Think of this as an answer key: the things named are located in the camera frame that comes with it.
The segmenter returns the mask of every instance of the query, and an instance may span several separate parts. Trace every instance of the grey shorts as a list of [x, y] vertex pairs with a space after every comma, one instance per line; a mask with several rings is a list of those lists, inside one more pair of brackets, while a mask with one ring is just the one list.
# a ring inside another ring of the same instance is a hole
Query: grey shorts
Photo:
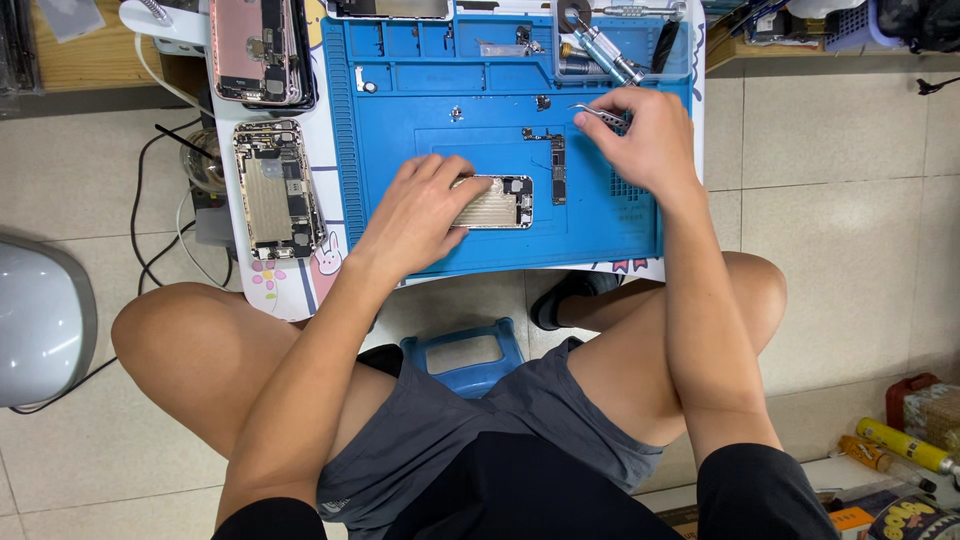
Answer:
[[387, 401], [324, 467], [321, 517], [344, 523], [351, 540], [381, 538], [480, 431], [534, 434], [632, 492], [653, 473], [663, 448], [635, 441], [587, 399], [566, 368], [567, 354], [580, 344], [567, 339], [478, 400], [461, 398], [404, 361]]

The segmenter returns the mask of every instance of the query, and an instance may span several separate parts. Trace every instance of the black bag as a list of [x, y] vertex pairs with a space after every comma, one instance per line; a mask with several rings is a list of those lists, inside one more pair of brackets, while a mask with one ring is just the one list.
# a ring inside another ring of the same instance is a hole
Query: black bag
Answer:
[[877, 0], [877, 26], [910, 52], [960, 52], [960, 0]]

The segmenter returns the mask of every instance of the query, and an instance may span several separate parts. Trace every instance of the blue silicone repair mat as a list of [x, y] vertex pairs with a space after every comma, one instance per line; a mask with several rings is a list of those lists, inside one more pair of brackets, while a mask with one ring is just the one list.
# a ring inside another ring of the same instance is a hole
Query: blue silicone repair mat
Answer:
[[[659, 19], [618, 19], [628, 58], [649, 63]], [[529, 57], [481, 57], [478, 40], [515, 43], [517, 26], [546, 50]], [[324, 19], [324, 53], [349, 246], [363, 233], [400, 165], [413, 156], [457, 154], [477, 174], [534, 180], [533, 225], [474, 230], [448, 257], [412, 277], [556, 266], [661, 254], [652, 195], [625, 184], [573, 125], [567, 106], [610, 90], [608, 83], [553, 77], [549, 16], [456, 15], [447, 22]], [[633, 38], [623, 38], [633, 33]], [[376, 92], [358, 90], [362, 81]], [[689, 109], [692, 76], [646, 86], [677, 93]], [[550, 99], [538, 111], [537, 96]], [[566, 204], [553, 204], [549, 140], [563, 134]]]

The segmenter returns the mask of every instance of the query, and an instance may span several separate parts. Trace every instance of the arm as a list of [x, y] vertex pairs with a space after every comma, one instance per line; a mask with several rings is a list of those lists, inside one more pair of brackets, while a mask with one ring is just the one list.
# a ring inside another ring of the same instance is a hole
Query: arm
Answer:
[[316, 505], [317, 480], [337, 432], [360, 345], [374, 315], [409, 274], [443, 258], [467, 234], [450, 224], [489, 181], [462, 158], [406, 161], [313, 319], [253, 403], [227, 467], [217, 527], [271, 497]]
[[574, 122], [626, 182], [660, 203], [666, 264], [666, 356], [684, 407], [699, 467], [713, 451], [740, 442], [780, 448], [763, 382], [727, 266], [710, 220], [707, 192], [693, 165], [693, 124], [677, 96], [618, 88], [591, 104], [629, 110], [636, 121], [617, 136], [585, 112]]

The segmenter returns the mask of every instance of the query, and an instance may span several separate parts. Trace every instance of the blue plastic stool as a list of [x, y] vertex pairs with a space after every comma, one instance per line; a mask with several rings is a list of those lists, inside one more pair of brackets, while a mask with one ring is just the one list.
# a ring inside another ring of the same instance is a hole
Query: blue plastic stool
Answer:
[[461, 398], [482, 398], [501, 377], [514, 371], [517, 366], [523, 363], [523, 353], [520, 351], [520, 346], [516, 343], [516, 337], [514, 336], [514, 321], [510, 317], [498, 319], [493, 323], [493, 326], [456, 331], [433, 339], [404, 337], [400, 340], [400, 349], [403, 350], [403, 355], [415, 366], [424, 373], [430, 373], [426, 369], [427, 349], [481, 335], [496, 337], [496, 343], [503, 353], [499, 360], [459, 367], [442, 373], [430, 374], [430, 376], [442, 382]]

